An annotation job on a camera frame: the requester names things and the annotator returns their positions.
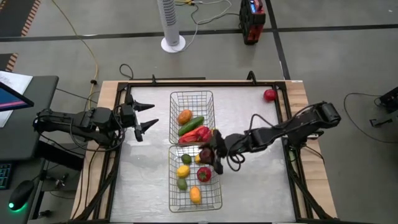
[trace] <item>wooden table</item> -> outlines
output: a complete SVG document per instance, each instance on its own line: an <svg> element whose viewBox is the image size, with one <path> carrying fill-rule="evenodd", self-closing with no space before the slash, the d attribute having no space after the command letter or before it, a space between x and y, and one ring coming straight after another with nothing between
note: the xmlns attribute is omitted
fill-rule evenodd
<svg viewBox="0 0 398 224"><path fill-rule="evenodd" d="M182 82L182 83L189 83L189 82L205 82L205 83L211 83L211 82L225 82L227 80L172 80L172 81L158 81L158 83L161 82ZM131 82L131 83L150 83L152 81L106 81L103 82L102 87L101 87L101 93L99 94L99 100L98 100L98 107L105 107L109 109L114 108L114 101L116 99L116 94L117 94L117 88L118 88L118 83L119 82ZM228 82L251 82L250 80L228 80ZM276 81L276 80L259 80L258 82L281 82L281 81ZM308 100L307 100L307 94L305 93L305 88L304 84L302 81L283 81L286 84L287 88L287 94L289 97L289 103L290 103L290 110L292 114L295 114L299 109L303 108L304 106L308 105ZM285 107L284 107L284 102L283 98L281 95L280 97L280 102L281 102L281 110L282 110L282 117L283 119L286 119L287 115L285 112ZM312 149L320 152L319 148L319 143L318 141L312 141L308 140L307 143L308 146L310 146ZM90 149L96 149L98 145L95 142L89 142L88 148ZM83 186L81 185L81 181L79 181L79 185L77 188L76 196L75 196L75 203L73 204L73 209L72 209L72 215L75 213L76 209L77 213L76 216L78 216L84 209L85 207L85 198L86 198L86 186L87 186L87 181L88 181L88 165L90 162L90 159L93 157L94 152L89 152L87 151L86 157L85 157L85 164L84 164L84 169L83 169ZM301 152L301 159L302 159L302 165L304 169L304 174L305 174L305 180L307 182L307 187L310 193L314 196L315 200L323 207L323 209L331 216L336 217L336 211L335 211L335 206L333 203L333 199L331 197L331 192L329 188L329 182L328 182L328 177L326 176L326 171L325 171L325 166L323 165L322 160L312 154L311 152L308 152L307 150L302 150ZM88 189L88 202L91 201L91 199L94 197L95 193L97 193L99 182L100 182L100 175L102 171L102 166L103 166L103 161L104 161L104 153L97 153L95 154L95 157L93 158L93 162L91 165L90 169L90 186ZM109 166L108 166L108 172L110 171L111 167L113 164L113 157L111 156L111 159L109 160ZM80 201L80 206L79 204L79 198L80 198L80 189L83 187L82 195L81 195L81 201ZM304 201L301 192L297 189L297 195L298 195L298 203L300 207L300 213L303 218L307 217L307 214L305 212L305 207L304 207ZM99 210L99 218L105 218L105 213L106 213L106 204L108 201L109 197L109 188L108 190L104 193L102 202L101 202L101 208Z"/></svg>

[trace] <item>computer mouse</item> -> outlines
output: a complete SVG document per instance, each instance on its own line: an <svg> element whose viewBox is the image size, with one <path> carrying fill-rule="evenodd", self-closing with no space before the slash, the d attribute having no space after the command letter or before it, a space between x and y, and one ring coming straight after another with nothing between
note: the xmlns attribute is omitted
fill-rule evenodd
<svg viewBox="0 0 398 224"><path fill-rule="evenodd" d="M10 197L10 201L8 203L8 207L15 211L27 202L30 194L32 193L35 185L31 180L24 180L22 183L18 185L18 187L13 191Z"/></svg>

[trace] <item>green cucumber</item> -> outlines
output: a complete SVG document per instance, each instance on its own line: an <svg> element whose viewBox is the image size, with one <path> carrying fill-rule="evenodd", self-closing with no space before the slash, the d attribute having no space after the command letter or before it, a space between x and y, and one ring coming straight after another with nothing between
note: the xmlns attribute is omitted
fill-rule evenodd
<svg viewBox="0 0 398 224"><path fill-rule="evenodd" d="M178 135L183 136L184 134L197 128L199 125L202 125L204 121L205 121L205 117L203 117L203 116L193 118L192 120L188 121L186 124L184 124L180 128L180 130L178 131Z"/></svg>

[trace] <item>computer monitor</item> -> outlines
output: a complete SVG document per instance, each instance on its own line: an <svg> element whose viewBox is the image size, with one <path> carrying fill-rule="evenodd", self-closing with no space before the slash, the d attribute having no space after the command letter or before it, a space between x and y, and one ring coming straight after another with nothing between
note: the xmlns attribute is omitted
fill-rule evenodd
<svg viewBox="0 0 398 224"><path fill-rule="evenodd" d="M0 82L0 111L16 110L34 106L28 98Z"/></svg>

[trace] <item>keyboard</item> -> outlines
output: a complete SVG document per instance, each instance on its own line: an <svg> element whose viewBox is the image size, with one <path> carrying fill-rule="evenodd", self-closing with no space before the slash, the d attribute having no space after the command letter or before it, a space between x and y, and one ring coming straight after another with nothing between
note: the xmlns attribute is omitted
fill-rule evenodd
<svg viewBox="0 0 398 224"><path fill-rule="evenodd" d="M7 190L10 184L12 164L0 163L0 190Z"/></svg>

